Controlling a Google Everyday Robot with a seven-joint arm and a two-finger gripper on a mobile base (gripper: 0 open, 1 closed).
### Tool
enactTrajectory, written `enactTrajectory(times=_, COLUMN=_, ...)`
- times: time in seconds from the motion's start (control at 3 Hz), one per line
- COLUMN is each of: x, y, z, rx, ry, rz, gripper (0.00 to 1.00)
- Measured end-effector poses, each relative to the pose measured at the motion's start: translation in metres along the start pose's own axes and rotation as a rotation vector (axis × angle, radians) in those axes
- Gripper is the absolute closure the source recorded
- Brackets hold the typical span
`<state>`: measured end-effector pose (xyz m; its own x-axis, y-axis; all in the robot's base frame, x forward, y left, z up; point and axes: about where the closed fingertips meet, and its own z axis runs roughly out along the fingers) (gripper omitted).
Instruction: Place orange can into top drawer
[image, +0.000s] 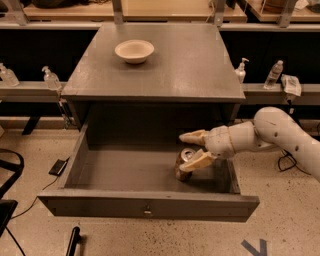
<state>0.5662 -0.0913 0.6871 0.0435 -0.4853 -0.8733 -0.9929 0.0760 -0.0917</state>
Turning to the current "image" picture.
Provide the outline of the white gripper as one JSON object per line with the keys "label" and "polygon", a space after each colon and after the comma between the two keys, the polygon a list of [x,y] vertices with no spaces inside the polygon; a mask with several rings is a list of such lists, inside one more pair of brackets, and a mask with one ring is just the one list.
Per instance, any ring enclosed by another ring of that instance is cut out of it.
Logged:
{"label": "white gripper", "polygon": [[182,142],[204,146],[209,152],[199,149],[187,162],[180,164],[183,172],[193,172],[211,165],[217,158],[227,159],[234,156],[235,151],[231,143],[229,128],[220,126],[206,130],[197,130],[181,134]]}

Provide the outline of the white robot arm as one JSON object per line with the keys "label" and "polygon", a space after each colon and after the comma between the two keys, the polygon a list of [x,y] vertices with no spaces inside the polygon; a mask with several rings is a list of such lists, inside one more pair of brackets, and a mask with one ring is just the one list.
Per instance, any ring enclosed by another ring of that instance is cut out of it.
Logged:
{"label": "white robot arm", "polygon": [[204,146],[181,164],[182,172],[209,166],[216,159],[232,158],[242,151],[259,152],[280,148],[289,152],[317,181],[320,181],[320,142],[306,133],[287,113],[276,107],[258,110],[253,121],[232,126],[197,130],[179,136],[182,142]]}

